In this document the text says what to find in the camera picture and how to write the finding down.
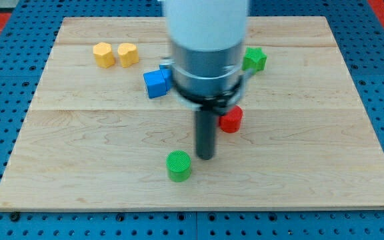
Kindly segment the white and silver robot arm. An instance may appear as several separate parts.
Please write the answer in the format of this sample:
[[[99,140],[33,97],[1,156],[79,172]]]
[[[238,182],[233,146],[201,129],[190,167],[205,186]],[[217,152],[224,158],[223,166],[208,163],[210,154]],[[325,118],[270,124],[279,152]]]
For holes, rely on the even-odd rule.
[[[248,0],[164,0],[172,85],[196,111],[224,115],[242,97]]]

